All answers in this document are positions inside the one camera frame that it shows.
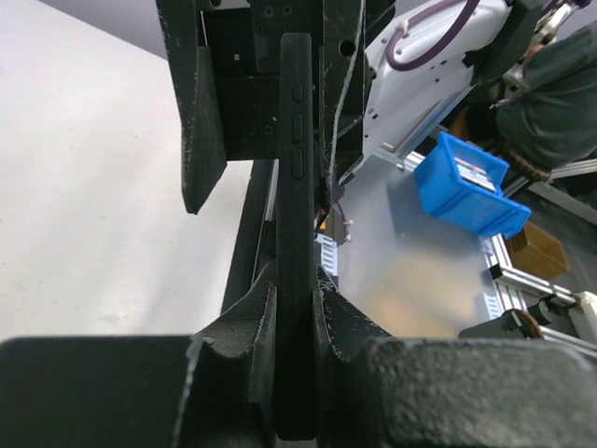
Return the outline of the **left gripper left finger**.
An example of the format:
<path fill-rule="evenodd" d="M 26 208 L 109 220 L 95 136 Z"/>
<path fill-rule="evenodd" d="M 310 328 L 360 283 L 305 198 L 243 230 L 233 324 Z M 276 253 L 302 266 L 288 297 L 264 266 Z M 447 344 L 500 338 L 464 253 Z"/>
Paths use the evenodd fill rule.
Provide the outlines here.
<path fill-rule="evenodd" d="M 271 447 L 275 269 L 195 335 L 1 345 L 5 447 Z"/>

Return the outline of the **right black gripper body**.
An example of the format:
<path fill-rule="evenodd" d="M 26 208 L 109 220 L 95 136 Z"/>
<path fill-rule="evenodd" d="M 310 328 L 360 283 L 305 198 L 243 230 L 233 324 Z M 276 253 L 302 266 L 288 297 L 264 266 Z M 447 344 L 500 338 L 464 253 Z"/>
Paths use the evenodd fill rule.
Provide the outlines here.
<path fill-rule="evenodd" d="M 286 33 L 312 39 L 313 127 L 319 135 L 324 1 L 202 1 L 229 159 L 268 159 L 279 133 L 280 44 Z"/>

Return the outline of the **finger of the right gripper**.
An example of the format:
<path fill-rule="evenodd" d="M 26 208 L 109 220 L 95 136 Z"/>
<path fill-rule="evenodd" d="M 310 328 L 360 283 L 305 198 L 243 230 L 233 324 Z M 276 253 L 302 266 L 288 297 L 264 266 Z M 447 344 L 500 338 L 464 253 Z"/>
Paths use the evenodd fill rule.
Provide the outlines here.
<path fill-rule="evenodd" d="M 196 215 L 227 167 L 212 54 L 195 1 L 156 3 L 181 122 L 181 189 Z"/>
<path fill-rule="evenodd" d="M 364 116 L 374 78 L 365 48 L 395 16 L 396 3 L 324 1 L 322 6 L 317 201 L 328 210 L 340 184 L 363 160 Z"/>

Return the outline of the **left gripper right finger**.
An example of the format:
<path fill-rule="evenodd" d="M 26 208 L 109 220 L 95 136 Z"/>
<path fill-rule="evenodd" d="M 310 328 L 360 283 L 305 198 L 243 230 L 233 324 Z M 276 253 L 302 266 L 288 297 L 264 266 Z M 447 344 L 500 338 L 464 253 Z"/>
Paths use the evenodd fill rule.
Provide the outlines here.
<path fill-rule="evenodd" d="M 313 297 L 321 447 L 592 447 L 596 372 L 561 344 L 398 339 L 323 269 Z"/>

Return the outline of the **black smartphone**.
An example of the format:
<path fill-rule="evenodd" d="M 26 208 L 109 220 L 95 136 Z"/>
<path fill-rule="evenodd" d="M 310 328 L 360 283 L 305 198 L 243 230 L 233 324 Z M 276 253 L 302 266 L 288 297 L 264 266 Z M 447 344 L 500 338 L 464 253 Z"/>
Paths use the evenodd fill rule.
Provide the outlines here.
<path fill-rule="evenodd" d="M 276 193 L 274 423 L 284 441 L 315 436 L 312 347 L 312 39 L 286 33 L 280 47 Z"/>

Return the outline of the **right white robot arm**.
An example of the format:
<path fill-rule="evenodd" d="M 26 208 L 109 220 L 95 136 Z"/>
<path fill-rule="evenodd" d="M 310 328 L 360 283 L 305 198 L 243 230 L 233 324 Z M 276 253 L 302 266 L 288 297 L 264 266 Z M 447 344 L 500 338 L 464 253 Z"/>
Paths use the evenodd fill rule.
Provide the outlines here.
<path fill-rule="evenodd" d="M 328 210 L 384 143 L 521 53 L 521 1 L 160 1 L 182 127 L 182 195 L 197 213 L 231 161 L 281 160 L 294 212 Z"/>

